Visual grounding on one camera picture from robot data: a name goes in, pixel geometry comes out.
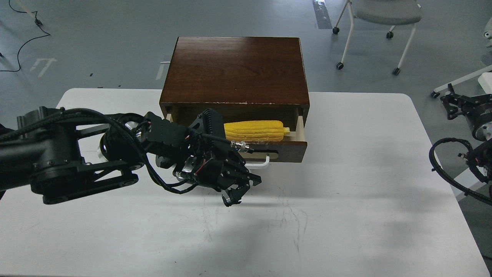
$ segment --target corn cob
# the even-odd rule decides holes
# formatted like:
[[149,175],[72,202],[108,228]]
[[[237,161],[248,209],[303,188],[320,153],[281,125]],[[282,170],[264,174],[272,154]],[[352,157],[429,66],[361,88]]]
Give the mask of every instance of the corn cob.
[[278,120],[255,120],[225,123],[225,137],[236,141],[281,141],[290,132]]

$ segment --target wooden lid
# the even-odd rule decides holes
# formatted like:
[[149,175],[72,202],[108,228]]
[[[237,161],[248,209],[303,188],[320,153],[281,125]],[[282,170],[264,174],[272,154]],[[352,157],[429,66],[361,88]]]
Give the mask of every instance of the wooden lid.
[[300,105],[307,116],[300,40],[179,37],[160,103]]

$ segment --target chair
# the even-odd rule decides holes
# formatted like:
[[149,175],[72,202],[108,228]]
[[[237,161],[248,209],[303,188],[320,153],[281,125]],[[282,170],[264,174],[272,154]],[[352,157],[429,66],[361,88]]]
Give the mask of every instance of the chair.
[[415,34],[416,23],[422,19],[420,5],[418,5],[415,0],[346,0],[337,24],[333,28],[333,33],[335,35],[337,35],[340,31],[338,24],[347,6],[348,13],[350,15],[350,31],[348,33],[348,39],[341,61],[337,63],[337,69],[343,68],[343,62],[345,61],[350,38],[352,37],[352,31],[354,29],[354,18],[359,18],[378,24],[392,25],[389,32],[386,33],[387,39],[391,39],[393,37],[393,29],[395,26],[413,24],[410,38],[406,43],[400,62],[393,70],[393,75],[398,75],[400,73],[400,68],[407,53],[408,47],[412,42],[413,35]]
[[[484,38],[488,39],[489,41],[487,42],[487,45],[485,46],[486,48],[491,48],[492,47],[492,17],[489,19],[489,21],[487,22],[487,24],[485,25],[485,29],[484,29],[484,34],[483,34]],[[483,73],[485,72],[489,72],[489,71],[492,71],[492,65],[489,65],[488,67],[484,67],[482,69],[479,69],[475,72],[472,72],[468,75],[465,75],[461,78],[458,78],[454,81],[451,81],[449,82],[451,85],[457,85],[459,83],[463,83],[465,81],[468,81],[470,80],[471,78],[475,78],[477,76],[480,76],[482,75]],[[439,97],[440,95],[440,91],[441,90],[444,90],[448,87],[448,83],[442,85],[442,86],[439,86],[439,87],[436,87],[430,94],[431,97],[433,98],[437,98]]]

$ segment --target white table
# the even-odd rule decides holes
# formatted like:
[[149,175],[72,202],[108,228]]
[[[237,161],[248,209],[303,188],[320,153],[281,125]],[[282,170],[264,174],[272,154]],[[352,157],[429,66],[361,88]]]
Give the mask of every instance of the white table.
[[492,94],[492,72],[486,72],[478,77],[478,82],[485,93]]
[[[72,89],[59,106],[161,114],[159,94]],[[144,169],[130,187],[52,206],[28,186],[7,191],[0,275],[490,276],[449,185],[431,172],[409,97],[310,101],[304,161],[257,171],[263,183],[237,206],[206,188],[168,193]],[[96,142],[81,141],[83,154],[95,157]]]

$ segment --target chair leg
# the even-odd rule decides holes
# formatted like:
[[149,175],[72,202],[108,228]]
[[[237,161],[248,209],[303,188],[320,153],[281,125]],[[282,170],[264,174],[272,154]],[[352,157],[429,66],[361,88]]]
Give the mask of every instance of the chair leg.
[[352,37],[352,32],[354,30],[354,11],[352,10],[352,1],[348,1],[348,3],[348,13],[350,15],[350,30],[348,32],[347,43],[345,44],[345,49],[343,50],[341,61],[337,64],[337,69],[343,68],[343,62],[345,61],[345,56],[347,55],[348,46],[350,44],[350,38]]
[[[454,80],[454,81],[451,81],[451,82],[449,82],[449,83],[451,83],[451,85],[453,85],[453,86],[454,86],[454,85],[457,85],[457,84],[459,84],[459,83],[463,83],[463,82],[465,82],[465,81],[468,81],[468,80],[469,80],[469,79],[471,79],[471,78],[474,78],[474,77],[480,76],[480,75],[482,75],[483,73],[485,73],[485,72],[489,72],[489,71],[492,71],[492,65],[490,65],[490,66],[488,66],[488,67],[486,67],[486,68],[479,69],[479,70],[477,70],[477,71],[475,71],[475,72],[472,72],[472,73],[470,73],[470,74],[468,74],[468,75],[466,75],[466,76],[463,76],[463,77],[461,77],[461,78],[458,78],[458,79],[456,79],[456,80]],[[433,93],[432,93],[432,96],[433,96],[433,97],[434,97],[434,95],[439,96],[438,92],[440,92],[440,91],[441,91],[441,90],[443,90],[443,89],[446,89],[447,87],[448,87],[448,83],[446,83],[446,84],[444,84],[444,85],[442,85],[442,86],[440,86],[440,87],[436,87],[436,88],[434,89]]]
[[393,29],[394,29],[395,27],[396,27],[395,25],[391,26],[390,30],[386,33],[386,38],[387,38],[387,39],[390,39],[390,38],[392,38],[392,37],[393,37]]
[[341,10],[341,13],[340,13],[340,16],[338,17],[337,23],[335,24],[335,27],[333,28],[334,34],[338,34],[338,32],[340,31],[340,29],[338,28],[338,24],[340,23],[341,16],[345,12],[345,9],[347,8],[347,5],[349,2],[350,2],[350,0],[345,1],[345,5],[343,6],[343,9]]
[[416,29],[417,29],[417,24],[414,23],[412,26],[412,33],[410,33],[410,37],[408,38],[408,42],[406,43],[405,50],[403,50],[403,55],[401,56],[401,59],[400,59],[400,62],[398,63],[397,68],[395,68],[393,70],[393,75],[398,75],[400,73],[401,65],[403,64],[403,60],[405,59],[406,52],[408,51],[410,43],[412,42],[413,35],[415,34]]

